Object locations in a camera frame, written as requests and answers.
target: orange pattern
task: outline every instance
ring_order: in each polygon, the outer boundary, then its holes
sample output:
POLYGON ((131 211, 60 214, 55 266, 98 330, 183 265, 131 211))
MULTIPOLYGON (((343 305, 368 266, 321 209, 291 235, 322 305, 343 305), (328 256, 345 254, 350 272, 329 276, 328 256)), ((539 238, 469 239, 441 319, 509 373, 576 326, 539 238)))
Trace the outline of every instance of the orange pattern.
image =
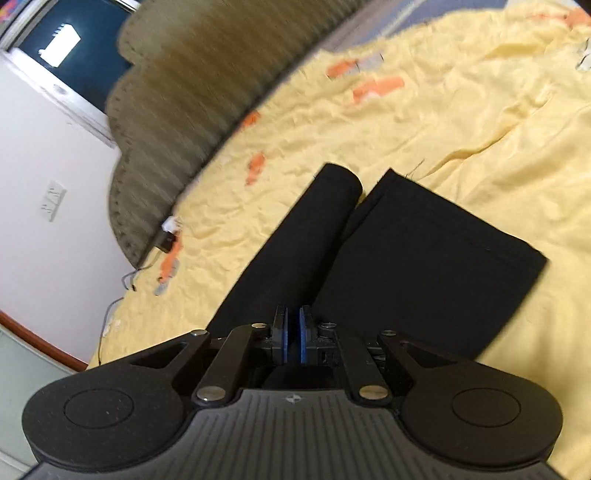
POLYGON ((17 9, 17 7, 17 0, 8 0, 8 2, 2 8, 0 8, 0 22, 8 20, 8 17, 12 15, 12 13, 17 9))
POLYGON ((177 239, 170 249, 170 252, 166 255, 166 258, 162 260, 160 264, 160 276, 158 277, 159 283, 165 283, 170 278, 173 272, 174 261, 177 259, 178 254, 183 249, 183 235, 181 232, 177 232, 177 239))
POLYGON ((262 168, 265 165, 266 160, 267 159, 263 155, 263 152, 259 152, 252 156, 248 164, 248 177, 246 177, 247 185, 252 185, 256 182, 262 172, 262 168))
POLYGON ((251 127, 261 119, 261 114, 256 110, 249 113, 240 125, 240 130, 246 127, 251 127))
POLYGON ((561 20, 564 23, 566 23, 570 28, 574 28, 577 25, 587 25, 591 27, 591 17, 582 8, 575 8, 571 10, 567 15, 537 14, 532 15, 530 18, 552 18, 554 20, 561 20))
POLYGON ((371 79, 353 90, 353 101, 354 103, 361 103, 372 95, 383 97, 402 87, 404 87, 404 80, 400 77, 389 77, 381 80, 371 79))
POLYGON ((338 78, 347 73, 352 67, 355 66, 357 60, 342 60, 337 64, 330 66, 326 69, 326 76, 329 79, 338 78))

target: window frame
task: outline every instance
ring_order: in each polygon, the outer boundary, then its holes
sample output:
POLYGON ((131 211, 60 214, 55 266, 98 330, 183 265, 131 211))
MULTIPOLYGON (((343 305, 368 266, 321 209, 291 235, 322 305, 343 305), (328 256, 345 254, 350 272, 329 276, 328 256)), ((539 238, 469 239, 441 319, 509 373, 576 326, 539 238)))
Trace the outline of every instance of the window frame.
MULTIPOLYGON (((140 3, 136 0, 109 1, 125 8, 130 14, 140 6, 140 3)), ((114 146, 115 142, 109 129, 108 117, 82 95, 15 46, 19 40, 26 37, 28 31, 35 27, 44 14, 49 12, 58 2, 59 0, 30 0, 27 2, 0 37, 0 56, 7 61, 9 67, 18 76, 23 78, 35 90, 48 97, 76 123, 103 142, 114 146)))

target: round pad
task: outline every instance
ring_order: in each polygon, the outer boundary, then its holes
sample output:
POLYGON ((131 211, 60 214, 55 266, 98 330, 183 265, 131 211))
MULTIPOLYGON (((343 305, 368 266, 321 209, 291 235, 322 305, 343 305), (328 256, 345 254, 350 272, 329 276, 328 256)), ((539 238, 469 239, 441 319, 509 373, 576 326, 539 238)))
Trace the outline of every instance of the round pad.
POLYGON ((105 429, 124 421, 134 410, 134 401, 123 392, 104 388, 86 390, 66 403, 68 420, 86 429, 105 429))
POLYGON ((455 396, 452 409, 459 419, 476 427, 502 427, 517 418, 521 406, 502 390, 472 388, 455 396))
POLYGON ((162 451, 183 419, 183 403, 161 371, 119 364, 42 388, 27 403, 22 426, 39 460, 107 471, 162 451))
POLYGON ((562 427, 558 402, 546 390, 471 362, 424 370, 400 418, 428 451, 472 467, 545 459, 562 427))

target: logo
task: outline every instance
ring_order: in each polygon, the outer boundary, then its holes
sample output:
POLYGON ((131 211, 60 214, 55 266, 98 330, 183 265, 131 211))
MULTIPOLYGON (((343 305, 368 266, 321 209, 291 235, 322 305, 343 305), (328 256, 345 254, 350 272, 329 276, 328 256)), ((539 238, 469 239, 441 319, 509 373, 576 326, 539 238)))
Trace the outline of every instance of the logo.
POLYGON ((297 393, 292 393, 291 395, 286 396, 285 400, 291 403, 292 405, 295 405, 296 403, 302 401, 303 398, 300 397, 297 393))

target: wooden door frame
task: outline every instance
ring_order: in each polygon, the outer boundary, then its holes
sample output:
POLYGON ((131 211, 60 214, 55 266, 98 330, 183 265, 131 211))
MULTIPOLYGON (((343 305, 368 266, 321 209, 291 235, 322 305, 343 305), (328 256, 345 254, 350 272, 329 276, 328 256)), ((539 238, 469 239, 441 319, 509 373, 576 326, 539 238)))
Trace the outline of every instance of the wooden door frame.
POLYGON ((61 363, 62 365, 65 365, 68 368, 71 368, 75 372, 82 372, 86 370, 86 367, 88 367, 88 364, 84 363, 82 360, 78 360, 77 358, 60 350, 58 347, 46 342, 40 336, 35 335, 35 333, 23 327, 16 320, 10 318, 2 310, 0 310, 0 325, 12 332, 21 340, 31 345, 33 348, 36 348, 41 353, 47 355, 49 358, 61 363))

